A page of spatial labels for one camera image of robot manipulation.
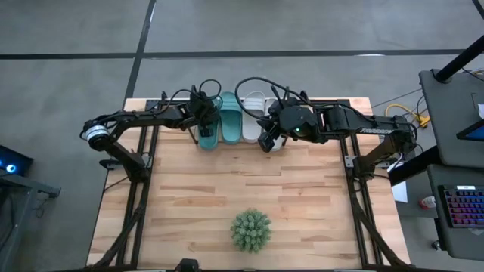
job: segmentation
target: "white slipper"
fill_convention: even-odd
[[[275,98],[269,98],[265,102],[265,114],[266,115],[269,115],[269,107],[276,101],[277,101],[277,99],[275,99]],[[282,147],[282,142],[284,142],[284,139],[281,136],[279,136],[277,139],[275,139],[274,140],[274,146],[272,147],[271,151],[280,150],[280,148]]]
[[[265,95],[260,91],[248,94],[242,103],[244,108],[255,116],[264,116]],[[246,142],[256,143],[262,133],[262,128],[257,124],[257,119],[243,112],[242,114],[242,138]]]

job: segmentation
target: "blue light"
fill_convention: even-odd
[[[7,172],[13,173],[17,170],[17,167],[15,165],[7,165]]]

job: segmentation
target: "wood plank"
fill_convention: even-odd
[[[142,110],[145,101],[129,99],[126,110]],[[350,101],[371,114],[366,97]],[[131,128],[119,142],[136,149],[139,133]],[[379,143],[371,135],[359,135],[358,141],[362,153]],[[125,175],[123,170],[111,172],[106,185]],[[368,189],[377,229],[409,262],[388,181],[375,178]],[[101,258],[120,232],[128,192],[126,181],[104,194],[88,264]],[[238,252],[231,243],[231,222],[248,208],[261,210],[272,221],[271,241],[258,255]],[[365,239],[372,259],[368,235]],[[138,268],[173,269],[182,258],[196,258],[203,269],[360,268],[338,141],[288,141],[275,153],[263,153],[257,144],[219,143],[207,152],[187,132],[161,128]]]

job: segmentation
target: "teal slipper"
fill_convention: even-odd
[[[198,145],[204,150],[213,150],[219,143],[219,121],[213,122],[205,127],[197,126],[198,130]]]
[[[225,91],[220,97],[223,101],[220,109],[222,138],[226,144],[237,144],[242,135],[242,109],[234,93]]]

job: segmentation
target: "white paper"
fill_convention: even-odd
[[[393,199],[398,202],[408,203],[407,181],[403,181],[392,187]]]
[[[484,119],[484,104],[477,104],[479,106],[479,116]]]

